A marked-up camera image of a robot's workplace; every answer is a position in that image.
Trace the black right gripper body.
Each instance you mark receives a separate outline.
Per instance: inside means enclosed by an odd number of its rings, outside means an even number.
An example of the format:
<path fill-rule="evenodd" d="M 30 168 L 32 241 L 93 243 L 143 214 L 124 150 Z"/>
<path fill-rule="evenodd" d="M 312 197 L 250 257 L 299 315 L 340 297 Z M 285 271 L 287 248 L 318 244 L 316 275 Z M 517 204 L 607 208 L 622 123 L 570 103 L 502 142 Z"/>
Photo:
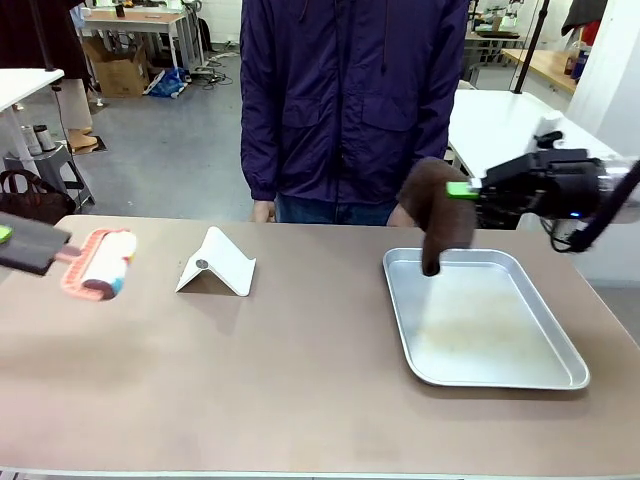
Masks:
<path fill-rule="evenodd" d="M 547 219 L 582 219 L 601 201 L 601 161 L 584 149 L 550 149 L 523 156 L 527 193 L 522 213 Z"/>

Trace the person's left hand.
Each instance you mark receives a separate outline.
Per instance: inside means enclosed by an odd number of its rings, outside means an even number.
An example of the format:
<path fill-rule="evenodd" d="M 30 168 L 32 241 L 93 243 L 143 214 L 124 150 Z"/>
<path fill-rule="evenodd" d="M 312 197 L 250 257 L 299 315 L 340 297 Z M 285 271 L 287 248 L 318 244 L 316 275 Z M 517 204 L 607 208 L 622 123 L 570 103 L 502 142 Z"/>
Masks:
<path fill-rule="evenodd" d="M 397 204 L 389 215 L 387 225 L 389 227 L 412 228 L 416 226 L 416 223 L 409 213 L 400 204 Z"/>

